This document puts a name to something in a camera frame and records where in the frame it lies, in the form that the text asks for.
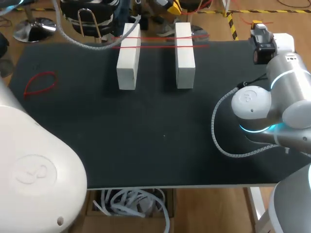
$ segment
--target black table mat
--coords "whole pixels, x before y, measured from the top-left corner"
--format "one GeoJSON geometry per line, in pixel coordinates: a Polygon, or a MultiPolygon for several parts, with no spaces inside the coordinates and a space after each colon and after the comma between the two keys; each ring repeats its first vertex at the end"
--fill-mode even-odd
{"type": "MultiPolygon", "coordinates": [[[[10,83],[29,115],[79,155],[88,188],[277,183],[311,162],[283,148],[235,159],[214,146],[210,119],[217,101],[265,72],[253,65],[248,41],[195,48],[192,90],[176,89],[174,48],[141,49],[136,90],[119,90],[118,54],[71,44],[27,46],[10,83]],[[28,80],[42,71],[57,72],[57,86],[24,99],[28,80]]],[[[39,78],[32,89],[51,83],[39,78]]],[[[219,144],[230,153],[262,147],[243,135],[230,103],[216,115],[219,144]]]]}

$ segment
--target red rubber band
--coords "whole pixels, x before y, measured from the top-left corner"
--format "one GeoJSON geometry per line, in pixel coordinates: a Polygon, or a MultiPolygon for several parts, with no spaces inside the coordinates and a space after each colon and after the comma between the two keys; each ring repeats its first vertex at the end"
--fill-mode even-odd
{"type": "Polygon", "coordinates": [[[34,75],[34,76],[28,81],[28,83],[27,83],[27,85],[26,85],[26,88],[25,88],[25,90],[24,90],[24,98],[26,98],[27,95],[36,95],[36,94],[39,94],[39,93],[48,91],[48,90],[50,90],[51,88],[53,88],[53,87],[57,84],[57,82],[58,82],[57,76],[56,76],[55,72],[53,72],[53,71],[45,71],[45,72],[38,73],[38,74],[34,75]],[[32,82],[33,80],[35,80],[35,79],[38,78],[38,77],[45,76],[45,75],[52,75],[52,76],[54,77],[54,80],[55,80],[55,81],[54,81],[54,83],[53,83],[51,86],[49,86],[49,87],[47,87],[47,88],[44,88],[44,89],[42,89],[42,90],[27,92],[27,89],[28,89],[29,85],[31,84],[31,82],[32,82]]]}
{"type": "Polygon", "coordinates": [[[202,38],[202,37],[209,37],[209,34],[207,35],[193,35],[193,36],[184,36],[184,37],[135,37],[135,36],[127,36],[126,39],[143,39],[143,40],[163,40],[163,39],[189,39],[189,38],[202,38]]]}
{"type": "Polygon", "coordinates": [[[176,46],[176,45],[142,45],[142,46],[128,46],[120,47],[114,46],[113,49],[131,49],[131,48],[145,48],[145,49],[155,49],[155,48],[197,48],[197,47],[208,47],[208,45],[188,45],[188,46],[176,46]]]}

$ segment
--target white cable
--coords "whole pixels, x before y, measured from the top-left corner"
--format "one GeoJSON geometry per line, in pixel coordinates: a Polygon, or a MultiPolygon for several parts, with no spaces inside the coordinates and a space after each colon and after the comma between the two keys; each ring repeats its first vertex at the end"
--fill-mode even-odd
{"type": "Polygon", "coordinates": [[[165,195],[161,189],[157,189],[157,190],[162,194],[163,200],[161,200],[160,198],[158,198],[154,194],[148,193],[148,192],[141,190],[141,189],[122,189],[121,191],[116,193],[110,200],[110,207],[111,207],[113,213],[108,212],[106,209],[106,206],[105,206],[105,200],[109,199],[109,197],[107,197],[107,196],[108,196],[108,194],[110,196],[111,189],[108,189],[107,196],[105,196],[105,190],[102,190],[102,195],[101,195],[102,206],[100,206],[95,200],[93,201],[93,203],[100,211],[102,211],[107,216],[146,217],[145,213],[135,211],[135,210],[131,209],[130,206],[133,207],[133,206],[137,205],[139,203],[139,201],[144,199],[144,198],[148,198],[151,203],[153,201],[157,201],[161,206],[161,208],[159,208],[158,211],[163,210],[164,217],[165,217],[166,226],[164,229],[164,233],[169,233],[170,218],[169,218],[169,213],[165,207],[165,195]],[[120,202],[115,203],[116,199],[121,195],[122,195],[122,197],[121,197],[122,200],[120,200],[120,202]],[[124,196],[127,196],[126,202],[125,202],[126,205],[124,205],[125,203],[122,203],[124,201],[124,196]]]}
{"type": "Polygon", "coordinates": [[[217,149],[224,155],[226,156],[229,156],[229,157],[233,157],[233,158],[243,158],[243,157],[247,157],[247,156],[250,156],[250,155],[254,155],[254,154],[257,154],[257,153],[260,153],[260,152],[263,152],[265,150],[268,150],[268,149],[271,149],[273,147],[278,147],[278,145],[268,145],[268,146],[265,146],[265,147],[262,147],[262,148],[259,148],[257,150],[254,150],[252,152],[249,152],[249,153],[245,153],[245,154],[230,154],[226,151],[224,151],[218,144],[217,140],[216,140],[216,136],[215,136],[215,132],[214,132],[214,123],[215,123],[215,116],[216,116],[216,112],[217,112],[217,109],[219,107],[219,105],[230,95],[234,94],[235,92],[238,91],[238,88],[234,88],[232,89],[231,91],[229,91],[227,94],[225,94],[216,104],[215,108],[214,108],[214,111],[213,111],[213,114],[212,114],[212,120],[211,120],[211,133],[212,133],[212,138],[213,138],[213,141],[215,143],[215,146],[217,147],[217,149]]]}
{"type": "Polygon", "coordinates": [[[311,154],[307,154],[307,153],[305,153],[305,152],[301,152],[301,153],[303,153],[304,155],[306,155],[306,156],[308,156],[309,158],[311,158],[311,154]]]}
{"type": "Polygon", "coordinates": [[[115,42],[111,43],[110,45],[106,45],[106,46],[100,46],[100,47],[93,47],[93,46],[88,46],[88,45],[84,45],[84,44],[81,44],[80,42],[78,41],[75,41],[74,39],[72,39],[71,37],[69,37],[63,30],[62,28],[62,23],[61,23],[61,14],[60,14],[60,11],[59,11],[59,8],[58,8],[58,4],[57,4],[57,0],[52,0],[53,2],[53,6],[55,8],[55,13],[56,13],[56,25],[57,25],[57,28],[58,28],[58,31],[59,33],[66,39],[68,40],[69,42],[77,45],[77,46],[80,46],[84,49],[89,49],[89,50],[96,50],[96,51],[101,51],[101,50],[106,50],[106,49],[109,49],[109,48],[112,48],[114,46],[116,46],[117,44],[121,43],[121,41],[123,39],[125,39],[133,30],[134,28],[136,27],[136,25],[139,23],[140,21],[140,18],[141,16],[138,15],[136,17],[136,21],[134,23],[134,25],[131,27],[131,29],[125,33],[123,36],[121,36],[120,38],[118,38],[115,42]]]}

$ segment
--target chair leg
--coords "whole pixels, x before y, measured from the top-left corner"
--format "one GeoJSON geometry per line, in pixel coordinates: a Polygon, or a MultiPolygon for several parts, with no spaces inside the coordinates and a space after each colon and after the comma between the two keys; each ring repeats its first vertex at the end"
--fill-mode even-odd
{"type": "Polygon", "coordinates": [[[56,24],[49,18],[33,17],[30,5],[24,6],[27,20],[15,26],[13,37],[21,42],[38,42],[52,36],[56,24]]]}

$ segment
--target metal bar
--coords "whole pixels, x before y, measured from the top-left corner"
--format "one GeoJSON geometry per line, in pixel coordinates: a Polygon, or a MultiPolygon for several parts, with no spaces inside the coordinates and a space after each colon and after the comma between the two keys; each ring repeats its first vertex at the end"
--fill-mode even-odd
{"type": "Polygon", "coordinates": [[[96,30],[97,30],[97,35],[98,35],[99,38],[101,38],[102,36],[101,36],[101,33],[99,31],[99,28],[98,28],[96,17],[94,15],[94,13],[90,9],[87,9],[87,8],[82,8],[82,9],[78,10],[78,18],[79,18],[79,25],[80,25],[81,35],[84,37],[83,26],[82,26],[81,17],[80,17],[80,12],[81,11],[88,11],[88,12],[90,12],[92,14],[93,21],[95,23],[95,27],[96,27],[96,30]]]}
{"type": "Polygon", "coordinates": [[[35,18],[33,16],[33,13],[31,11],[31,8],[30,8],[30,5],[25,5],[24,6],[24,9],[25,9],[25,13],[26,13],[26,16],[27,16],[27,19],[30,23],[34,24],[35,23],[35,18]]]}

